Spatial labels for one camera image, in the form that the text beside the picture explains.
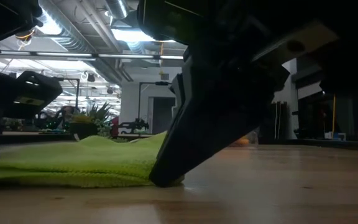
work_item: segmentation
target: yellow pole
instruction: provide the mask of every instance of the yellow pole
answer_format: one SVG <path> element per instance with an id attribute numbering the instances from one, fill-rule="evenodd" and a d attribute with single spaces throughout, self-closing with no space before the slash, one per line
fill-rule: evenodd
<path id="1" fill-rule="evenodd" d="M 331 133 L 331 139 L 334 138 L 334 131 L 335 131 L 335 110 L 336 110 L 336 96 L 334 95 L 334 111 L 333 111 L 333 132 Z"/>

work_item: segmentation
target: workbench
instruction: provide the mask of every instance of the workbench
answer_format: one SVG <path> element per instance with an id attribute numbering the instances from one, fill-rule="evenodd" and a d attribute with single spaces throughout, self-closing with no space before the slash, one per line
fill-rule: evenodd
<path id="1" fill-rule="evenodd" d="M 0 223 L 358 223 L 358 151 L 227 148 L 166 189 L 4 189 Z"/>

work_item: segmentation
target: potted plant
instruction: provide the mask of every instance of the potted plant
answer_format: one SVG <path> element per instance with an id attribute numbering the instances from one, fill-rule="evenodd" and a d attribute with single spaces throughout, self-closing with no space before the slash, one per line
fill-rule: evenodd
<path id="1" fill-rule="evenodd" d="M 70 123 L 70 132 L 78 139 L 100 134 L 101 131 L 104 131 L 103 124 L 109 116 L 109 109 L 108 103 L 100 108 L 94 104 L 86 114 L 74 115 Z"/>

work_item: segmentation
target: green microfiber cloth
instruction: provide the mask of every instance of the green microfiber cloth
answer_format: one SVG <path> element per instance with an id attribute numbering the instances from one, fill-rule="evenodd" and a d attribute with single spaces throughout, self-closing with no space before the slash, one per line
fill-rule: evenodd
<path id="1" fill-rule="evenodd" d="M 152 185 L 150 171 L 165 133 L 117 143 L 100 136 L 2 150 L 0 183 L 71 187 Z"/>

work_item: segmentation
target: ceiling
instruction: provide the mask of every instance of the ceiling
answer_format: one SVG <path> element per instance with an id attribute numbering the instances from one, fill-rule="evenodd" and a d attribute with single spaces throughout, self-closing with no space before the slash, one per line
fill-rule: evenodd
<path id="1" fill-rule="evenodd" d="M 88 7 L 84 3 L 85 1 L 89 2 Z M 20 41 L 14 36 L 0 41 L 1 50 L 135 54 L 133 49 L 129 48 L 127 42 L 115 40 L 116 36 L 111 30 L 111 26 L 118 30 L 131 29 L 131 26 L 123 21 L 115 21 L 110 24 L 111 18 L 106 15 L 108 10 L 105 0 L 39 0 L 39 2 L 45 12 L 50 15 L 49 19 L 53 21 L 52 25 L 57 24 L 58 27 L 64 27 L 61 30 L 66 32 L 63 33 L 62 31 L 58 35 L 49 35 L 42 29 L 35 29 L 31 40 L 28 42 Z M 130 11 L 133 11 L 136 9 L 138 1 L 127 0 L 126 3 Z M 79 4 L 83 5 L 85 10 L 81 10 Z M 97 16 L 90 13 L 92 10 L 97 12 Z M 101 26 L 107 27 L 106 30 L 110 31 L 109 35 L 112 37 L 110 38 L 112 42 L 109 43 L 106 38 L 102 37 L 102 35 L 109 36 L 101 32 L 103 31 Z M 67 36 L 79 40 L 83 46 L 86 46 L 82 48 L 84 50 L 68 49 L 62 42 L 59 42 L 58 37 L 66 38 Z M 185 45 L 176 42 L 142 41 L 139 43 L 142 44 L 143 53 L 146 54 L 160 54 L 162 47 L 164 55 L 183 55 L 186 50 Z M 86 107 L 92 103 L 103 104 L 107 101 L 112 104 L 113 113 L 118 114 L 121 109 L 121 90 L 119 88 L 121 84 L 125 82 L 157 82 L 161 80 L 161 72 L 169 74 L 167 81 L 171 81 L 177 73 L 181 72 L 182 64 L 181 60 L 163 60 L 160 62 L 159 60 L 98 58 L 96 62 L 88 62 L 73 60 L 72 58 L 71 60 L 62 60 L 61 58 L 56 60 L 56 58 L 22 59 L 15 57 L 12 59 L 1 57 L 0 72 L 16 72 L 20 75 L 24 70 L 33 70 L 48 76 L 79 78 L 82 87 L 79 107 Z M 87 74 L 94 74 L 95 82 L 87 82 Z M 64 93 L 48 109 L 57 110 L 63 105 L 74 103 L 72 100 L 72 94 L 75 93 L 74 87 L 70 87 L 71 83 L 67 81 L 62 82 L 62 85 L 66 86 Z M 113 94 L 107 93 L 108 87 L 114 88 Z"/>

